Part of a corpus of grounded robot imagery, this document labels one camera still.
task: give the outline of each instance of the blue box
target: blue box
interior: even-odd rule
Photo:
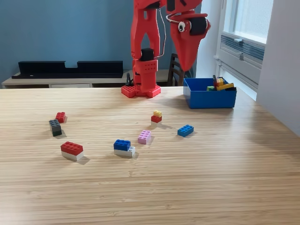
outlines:
[[[186,137],[186,136],[190,135],[193,132],[194,132],[194,127],[187,124],[187,125],[185,125],[184,127],[180,128],[177,131],[177,135],[180,135],[182,137]]]
[[[208,86],[214,86],[212,78],[184,79],[183,94],[191,109],[234,108],[236,90],[207,91]]]
[[[125,140],[116,140],[116,142],[113,144],[113,149],[121,150],[121,151],[128,151],[130,148],[130,141]]]

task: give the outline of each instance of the blue wall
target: blue wall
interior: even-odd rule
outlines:
[[[165,20],[165,8],[162,9]],[[133,0],[0,0],[0,82],[19,72],[22,60],[122,60],[131,69],[130,29]],[[157,15],[161,45],[164,28]],[[172,53],[166,22],[165,56]],[[143,47],[148,47],[145,38]]]

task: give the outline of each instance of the white wall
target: white wall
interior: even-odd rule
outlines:
[[[300,136],[299,0],[274,0],[257,102]]]
[[[216,60],[213,56],[217,52],[221,5],[222,0],[203,0],[202,2],[201,13],[208,14],[211,29],[199,45],[197,78],[212,77],[216,73]]]

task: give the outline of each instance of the white lego brick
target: white lego brick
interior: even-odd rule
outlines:
[[[132,157],[135,154],[135,147],[131,146],[128,151],[113,150],[115,155]]]
[[[74,155],[69,154],[69,153],[66,153],[66,152],[64,152],[64,151],[61,152],[61,155],[62,155],[63,157],[65,157],[65,158],[69,158],[69,159],[74,160],[74,161],[78,161],[79,159],[81,159],[81,158],[84,156],[83,152],[81,152],[81,153],[80,153],[79,155],[77,155],[77,156],[74,156]]]
[[[162,125],[162,121],[160,121],[159,123],[156,123],[156,122],[153,122],[153,121],[151,121],[151,126],[153,126],[153,127],[160,127]]]

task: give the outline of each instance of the wooden chair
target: wooden chair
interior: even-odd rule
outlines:
[[[175,61],[176,59],[178,59],[178,55],[172,54],[167,86],[173,86],[174,73],[177,74],[179,77],[178,81],[174,77],[175,78],[175,86],[183,86],[184,71],[181,69],[180,63]]]

